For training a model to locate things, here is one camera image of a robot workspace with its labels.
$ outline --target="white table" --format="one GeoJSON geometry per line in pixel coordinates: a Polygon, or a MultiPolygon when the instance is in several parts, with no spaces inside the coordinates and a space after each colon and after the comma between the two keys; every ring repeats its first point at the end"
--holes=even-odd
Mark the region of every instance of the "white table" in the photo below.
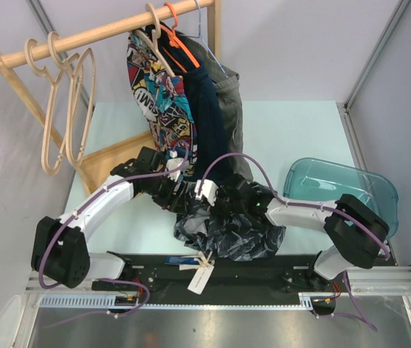
{"type": "MultiPolygon", "coordinates": [[[[147,130],[136,103],[97,103],[86,154],[147,130]]],[[[281,193],[289,168],[300,158],[315,157],[353,166],[334,101],[245,101],[244,153],[264,167],[281,193]]],[[[251,166],[255,180],[264,183],[258,169],[251,166]]],[[[75,175],[66,211],[84,199],[82,181],[75,175]]],[[[173,237],[174,223],[175,214],[142,195],[108,217],[88,248],[90,252],[125,254],[196,254],[173,237]]],[[[288,227],[278,254],[316,254],[330,245],[331,240],[323,233],[288,227]]]]}

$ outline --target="blue tag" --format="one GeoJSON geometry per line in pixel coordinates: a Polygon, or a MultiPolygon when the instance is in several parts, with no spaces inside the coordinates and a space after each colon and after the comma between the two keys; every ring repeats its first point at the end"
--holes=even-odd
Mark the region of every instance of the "blue tag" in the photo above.
{"type": "Polygon", "coordinates": [[[193,257],[168,256],[165,260],[166,265],[198,265],[193,257]]]}

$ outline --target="gray pants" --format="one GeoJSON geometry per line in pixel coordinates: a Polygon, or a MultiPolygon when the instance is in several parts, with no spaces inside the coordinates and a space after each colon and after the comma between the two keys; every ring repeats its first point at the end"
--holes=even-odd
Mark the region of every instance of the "gray pants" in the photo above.
{"type": "MultiPolygon", "coordinates": [[[[223,114],[229,152],[242,153],[244,133],[242,131],[242,100],[239,94],[238,73],[223,65],[223,68],[229,76],[227,78],[205,47],[192,38],[181,36],[180,39],[189,48],[191,53],[203,62],[210,78],[215,83],[218,102],[221,113],[223,114]]],[[[230,157],[230,162],[235,173],[241,174],[248,181],[253,181],[249,163],[247,163],[243,157],[230,157]]]]}

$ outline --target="white wall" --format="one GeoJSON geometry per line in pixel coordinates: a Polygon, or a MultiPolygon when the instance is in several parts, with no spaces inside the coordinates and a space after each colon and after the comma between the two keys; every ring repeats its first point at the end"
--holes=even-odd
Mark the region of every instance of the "white wall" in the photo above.
{"type": "MultiPolygon", "coordinates": [[[[26,2],[0,0],[0,51],[20,50],[30,37],[45,39],[26,2]]],[[[45,109],[47,82],[28,67],[17,71],[45,109]]],[[[59,97],[67,89],[68,84],[61,86],[59,97]]],[[[60,130],[66,103],[57,104],[60,130]]],[[[69,165],[55,177],[43,172],[42,135],[42,127],[0,75],[0,310],[11,296],[25,290],[36,223],[44,215],[61,213],[73,173],[69,165]]]]}
{"type": "Polygon", "coordinates": [[[392,239],[411,264],[411,5],[352,110],[368,165],[399,193],[399,230],[392,239]]]}
{"type": "MultiPolygon", "coordinates": [[[[151,2],[160,7],[164,1],[151,2]]],[[[244,100],[344,102],[397,2],[223,0],[222,62],[240,73],[244,100]]],[[[143,12],[145,1],[41,3],[56,30],[65,36],[143,12]]],[[[185,14],[180,16],[179,28],[196,35],[196,23],[197,13],[185,14]]],[[[98,62],[97,100],[131,101],[126,35],[91,46],[98,62]]]]}

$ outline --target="garment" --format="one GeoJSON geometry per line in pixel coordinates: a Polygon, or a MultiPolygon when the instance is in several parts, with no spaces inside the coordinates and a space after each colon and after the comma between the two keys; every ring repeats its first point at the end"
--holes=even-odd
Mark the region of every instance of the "garment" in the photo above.
{"type": "MultiPolygon", "coordinates": [[[[226,77],[225,73],[220,69],[219,64],[213,59],[205,47],[192,38],[181,35],[178,31],[176,33],[191,53],[202,61],[210,78],[215,83],[218,102],[223,115],[229,152],[242,153],[244,148],[244,132],[242,131],[244,122],[242,100],[239,93],[238,73],[222,65],[226,71],[226,75],[228,75],[228,77],[226,77]]],[[[247,181],[253,181],[249,163],[243,157],[231,157],[230,161],[235,173],[241,174],[247,181]]]]}
{"type": "MultiPolygon", "coordinates": [[[[149,37],[152,29],[154,29],[153,25],[146,26],[149,37]]],[[[228,141],[215,86],[200,59],[198,59],[200,66],[195,67],[182,49],[170,45],[170,39],[164,30],[158,44],[160,53],[175,75],[183,77],[184,91],[196,125],[198,155],[194,175],[190,178],[195,181],[202,178],[205,170],[214,160],[228,153],[228,141]],[[176,65],[175,60],[186,69],[186,72],[176,65]]],[[[220,184],[232,174],[233,169],[229,159],[225,158],[213,167],[207,178],[220,184]]]]}
{"type": "MultiPolygon", "coordinates": [[[[269,192],[269,189],[252,183],[252,189],[269,192]]],[[[216,258],[234,261],[251,261],[256,258],[272,257],[283,242],[286,227],[271,225],[269,221],[262,227],[252,225],[244,214],[230,214],[221,217],[208,212],[208,204],[195,200],[191,189],[185,198],[187,214],[177,215],[175,237],[184,241],[186,247],[213,252],[216,258]]]]}
{"type": "Polygon", "coordinates": [[[190,165],[184,176],[192,177],[197,161],[197,132],[183,78],[170,77],[150,48],[134,34],[128,37],[127,64],[134,99],[149,121],[157,150],[166,152],[177,145],[179,156],[184,157],[186,147],[178,141],[185,141],[190,165]]]}

